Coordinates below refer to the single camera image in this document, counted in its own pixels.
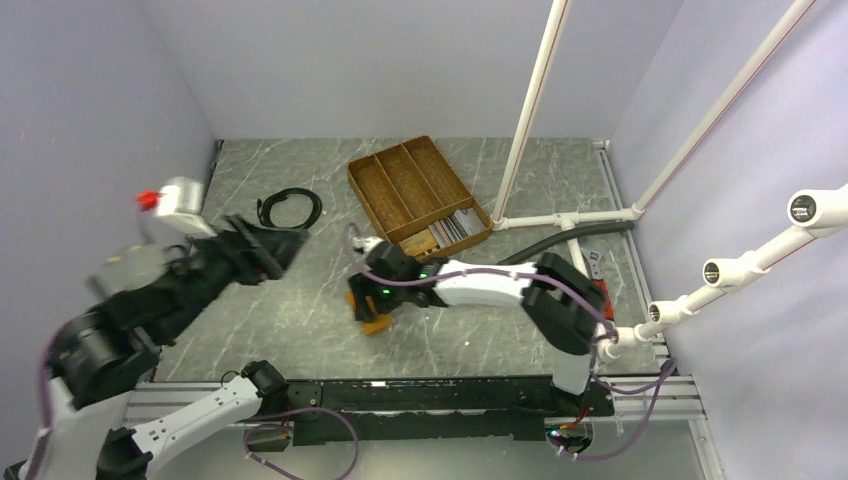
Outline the orange leather card holder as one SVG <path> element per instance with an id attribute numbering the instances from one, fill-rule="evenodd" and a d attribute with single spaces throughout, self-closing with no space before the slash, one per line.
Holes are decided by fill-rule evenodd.
<path id="1" fill-rule="evenodd" d="M 377 311 L 376 304 L 371 296 L 357 295 L 352 290 L 346 293 L 348 305 L 354 314 L 354 319 L 360 323 L 366 336 L 373 336 L 387 331 L 393 323 L 390 314 Z"/>

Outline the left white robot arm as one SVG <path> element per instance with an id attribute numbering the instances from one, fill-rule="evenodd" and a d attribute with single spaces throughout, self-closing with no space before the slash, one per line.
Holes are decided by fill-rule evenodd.
<path id="1" fill-rule="evenodd" d="M 231 284 L 281 278 L 307 241 L 305 229 L 263 228 L 239 215 L 166 260 L 140 287 L 116 292 L 65 323 L 38 367 L 42 424 L 29 457 L 7 479 L 146 479 L 232 423 L 279 417 L 289 402 L 284 376 L 248 363 L 210 395 L 147 425 L 123 425 L 141 379 Z"/>

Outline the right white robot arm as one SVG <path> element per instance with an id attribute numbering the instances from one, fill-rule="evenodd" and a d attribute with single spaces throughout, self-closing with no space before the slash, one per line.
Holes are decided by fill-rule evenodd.
<path id="1" fill-rule="evenodd" d="M 568 261 L 545 253 L 516 265 L 421 262 L 386 240 L 358 234 L 347 246 L 358 269 L 349 279 L 353 310 L 363 325 L 375 325 L 405 303 L 520 309 L 559 353 L 550 391 L 555 409 L 574 415 L 588 404 L 594 348 L 616 330 L 603 314 L 603 290 Z"/>

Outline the stack of credit cards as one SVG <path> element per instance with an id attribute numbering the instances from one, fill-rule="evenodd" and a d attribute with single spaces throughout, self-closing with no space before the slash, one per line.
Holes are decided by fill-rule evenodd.
<path id="1" fill-rule="evenodd" d="M 485 223 L 473 208 L 458 209 L 401 241 L 399 246 L 407 255 L 422 257 L 435 254 L 484 230 Z"/>

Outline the brown woven divider tray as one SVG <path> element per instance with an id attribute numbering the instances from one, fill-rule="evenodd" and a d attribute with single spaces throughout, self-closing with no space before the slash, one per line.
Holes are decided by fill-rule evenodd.
<path id="1" fill-rule="evenodd" d="M 429 136 L 419 136 L 347 164 L 349 184 L 377 235 L 399 243 L 458 209 L 473 208 L 485 223 L 471 236 L 417 260 L 446 257 L 478 245 L 493 223 Z"/>

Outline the black foam tube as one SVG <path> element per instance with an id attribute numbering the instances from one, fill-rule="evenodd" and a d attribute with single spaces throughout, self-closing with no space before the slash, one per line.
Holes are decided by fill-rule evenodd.
<path id="1" fill-rule="evenodd" d="M 543 253 L 569 240 L 577 240 L 580 238 L 595 235 L 622 233 L 633 230 L 635 226 L 636 222 L 632 220 L 608 221 L 576 226 L 572 229 L 560 231 L 556 234 L 543 238 L 525 247 L 524 249 L 521 249 L 518 252 L 513 253 L 512 255 L 498 261 L 497 265 L 519 264 L 524 261 L 527 261 L 528 259 L 537 254 Z"/>

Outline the red adjustable wrench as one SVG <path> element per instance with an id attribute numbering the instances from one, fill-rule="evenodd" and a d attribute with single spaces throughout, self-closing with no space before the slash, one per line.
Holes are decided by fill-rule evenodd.
<path id="1" fill-rule="evenodd" d="M 607 285 L 603 278 L 603 273 L 601 271 L 602 254 L 587 248 L 582 248 L 581 252 L 584 262 L 589 269 L 589 273 L 591 274 L 591 278 L 593 279 L 594 283 L 601 289 L 604 295 L 603 315 L 607 320 L 613 321 L 614 311 L 607 289 Z"/>

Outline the white pvc pipe frame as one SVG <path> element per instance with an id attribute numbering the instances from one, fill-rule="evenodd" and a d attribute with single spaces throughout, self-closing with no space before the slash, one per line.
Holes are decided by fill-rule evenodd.
<path id="1" fill-rule="evenodd" d="M 843 1 L 554 1 L 522 50 L 492 243 L 626 217 L 611 254 L 648 321 L 698 374 L 829 371 L 847 357 L 847 236 L 802 235 L 786 204 L 838 189 Z"/>

